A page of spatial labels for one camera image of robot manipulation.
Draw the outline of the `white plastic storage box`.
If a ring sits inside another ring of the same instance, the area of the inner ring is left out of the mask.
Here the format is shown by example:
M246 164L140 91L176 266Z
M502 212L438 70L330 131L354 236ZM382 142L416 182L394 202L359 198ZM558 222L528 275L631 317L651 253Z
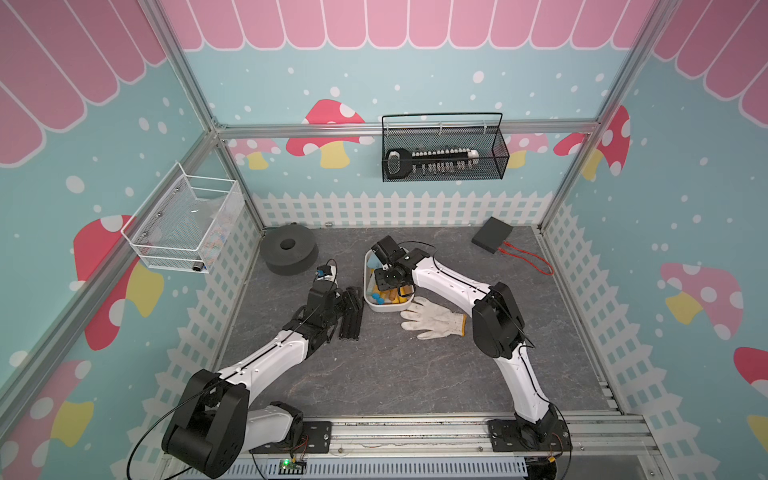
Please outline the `white plastic storage box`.
M381 268L376 255L369 250L365 255L364 301L377 313L391 313L405 310L412 302L415 288L411 285L390 290L380 290L375 281L375 270Z

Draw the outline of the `light blue trowel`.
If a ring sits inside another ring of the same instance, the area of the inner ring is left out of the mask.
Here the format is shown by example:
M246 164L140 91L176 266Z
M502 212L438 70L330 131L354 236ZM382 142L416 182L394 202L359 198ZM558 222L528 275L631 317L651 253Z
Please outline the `light blue trowel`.
M377 256L372 251L368 251L366 253L366 268L370 270L375 270L381 267L382 267L382 264L377 258Z

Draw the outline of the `yellow shovel yellow handle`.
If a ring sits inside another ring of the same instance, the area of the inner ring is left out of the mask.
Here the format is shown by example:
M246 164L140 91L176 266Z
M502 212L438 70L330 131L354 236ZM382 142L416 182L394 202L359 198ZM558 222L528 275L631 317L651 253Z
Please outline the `yellow shovel yellow handle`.
M378 305L401 304L410 300L414 293L412 286L405 286L399 289L380 291L377 287L371 293L372 301Z

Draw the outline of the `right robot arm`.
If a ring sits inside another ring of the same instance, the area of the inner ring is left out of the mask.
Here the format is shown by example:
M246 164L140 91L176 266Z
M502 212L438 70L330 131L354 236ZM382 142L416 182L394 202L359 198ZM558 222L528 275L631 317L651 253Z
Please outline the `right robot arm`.
M472 323L477 348L492 358L509 389L515 419L500 420L491 436L528 451L552 449L555 456L572 451L571 434L559 409L541 392L529 365L524 320L507 285L478 282L440 264L419 248L407 250L386 236L371 248L381 266L374 270L380 291L414 288L415 299L401 312L404 329L422 340L464 335Z

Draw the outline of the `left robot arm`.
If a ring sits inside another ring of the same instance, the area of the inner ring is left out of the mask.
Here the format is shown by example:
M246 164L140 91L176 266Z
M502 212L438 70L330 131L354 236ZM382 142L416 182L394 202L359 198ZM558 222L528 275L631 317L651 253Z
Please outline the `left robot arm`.
M313 281L307 302L275 338L219 371L201 369L187 382L161 440L164 453L210 478L223 475L244 451L264 445L290 453L307 442L303 413L275 401L251 404L275 380L329 343L339 324L362 313L363 292L326 277Z

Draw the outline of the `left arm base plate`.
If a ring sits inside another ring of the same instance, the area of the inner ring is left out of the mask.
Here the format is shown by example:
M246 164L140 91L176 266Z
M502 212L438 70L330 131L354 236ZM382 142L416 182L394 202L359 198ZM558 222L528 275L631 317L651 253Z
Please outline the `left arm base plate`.
M330 450L332 428L333 423L330 421L301 421L289 428L283 440L250 448L248 452L294 456L306 453L327 454Z

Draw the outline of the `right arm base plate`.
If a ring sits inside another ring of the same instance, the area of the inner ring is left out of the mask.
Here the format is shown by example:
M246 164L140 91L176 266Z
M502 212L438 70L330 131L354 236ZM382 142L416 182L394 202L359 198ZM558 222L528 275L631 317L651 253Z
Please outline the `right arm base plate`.
M562 420L555 421L549 427L537 427L525 421L491 419L486 426L495 453L559 455L572 450L571 435Z

